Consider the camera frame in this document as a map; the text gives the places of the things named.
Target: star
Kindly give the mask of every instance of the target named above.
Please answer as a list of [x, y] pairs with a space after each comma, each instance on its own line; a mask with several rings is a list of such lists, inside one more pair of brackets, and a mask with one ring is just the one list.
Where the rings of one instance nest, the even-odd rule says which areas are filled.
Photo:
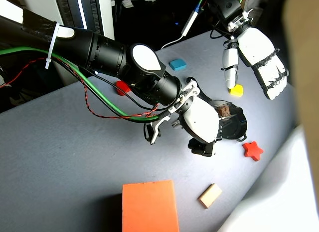
[[260, 160], [260, 155], [264, 153], [264, 151], [258, 147], [256, 141], [253, 141], [252, 143], [245, 143], [243, 145], [245, 148], [245, 156], [251, 157], [254, 161]]

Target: black tape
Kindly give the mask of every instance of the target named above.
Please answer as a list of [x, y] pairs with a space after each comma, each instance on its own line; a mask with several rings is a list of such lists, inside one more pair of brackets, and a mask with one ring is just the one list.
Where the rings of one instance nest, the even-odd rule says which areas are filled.
[[47, 42], [51, 42], [56, 22], [50, 21], [27, 9], [23, 9], [22, 30]]

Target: orange box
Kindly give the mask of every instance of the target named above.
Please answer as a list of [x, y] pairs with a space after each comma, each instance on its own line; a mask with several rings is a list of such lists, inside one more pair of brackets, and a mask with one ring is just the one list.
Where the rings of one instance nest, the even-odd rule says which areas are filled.
[[123, 185], [122, 232], [179, 232], [173, 181]]

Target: table surface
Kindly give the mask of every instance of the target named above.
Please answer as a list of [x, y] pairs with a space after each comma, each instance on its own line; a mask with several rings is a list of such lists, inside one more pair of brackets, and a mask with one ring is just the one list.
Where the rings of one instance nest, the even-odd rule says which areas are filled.
[[[194, 155], [187, 147], [191, 136], [170, 122], [161, 126], [162, 137], [151, 146], [142, 124], [91, 115], [77, 82], [0, 114], [1, 230], [121, 231], [122, 184], [173, 180], [180, 231], [217, 231], [296, 123], [292, 86], [270, 101], [242, 62], [238, 83], [244, 96], [228, 94], [220, 70], [223, 42], [204, 33], [157, 54], [167, 66], [178, 58], [187, 63], [178, 72], [167, 67], [184, 84], [192, 76], [212, 99], [243, 108], [245, 142], [256, 141], [264, 149], [260, 161], [244, 157], [243, 143], [234, 140], [218, 142], [213, 157]], [[127, 113], [140, 112], [110, 86], [91, 80]], [[111, 115], [92, 94], [89, 103], [97, 113]], [[212, 183], [223, 193], [204, 209], [197, 198]]]

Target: yellow hexagon block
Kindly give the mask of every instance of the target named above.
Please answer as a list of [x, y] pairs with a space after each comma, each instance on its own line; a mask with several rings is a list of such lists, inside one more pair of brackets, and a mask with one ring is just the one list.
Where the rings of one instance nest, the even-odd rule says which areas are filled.
[[237, 84], [233, 89], [229, 90], [229, 93], [233, 96], [241, 97], [244, 95], [244, 87], [242, 85]]

